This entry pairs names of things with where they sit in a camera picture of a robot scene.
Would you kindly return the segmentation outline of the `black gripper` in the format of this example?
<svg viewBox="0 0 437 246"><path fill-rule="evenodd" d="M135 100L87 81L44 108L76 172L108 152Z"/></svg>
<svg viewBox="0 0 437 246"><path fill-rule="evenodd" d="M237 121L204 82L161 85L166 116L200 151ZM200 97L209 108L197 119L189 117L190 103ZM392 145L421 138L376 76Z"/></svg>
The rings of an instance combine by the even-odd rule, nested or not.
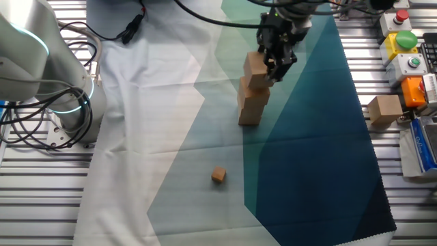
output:
<svg viewBox="0 0 437 246"><path fill-rule="evenodd" d="M257 30L257 52L263 55L263 62L268 64L268 80L281 82L297 62L293 49L304 40L312 27L311 16L283 18L277 12L264 12L260 18L260 25L266 28ZM281 55L276 58L271 53Z"/></svg>

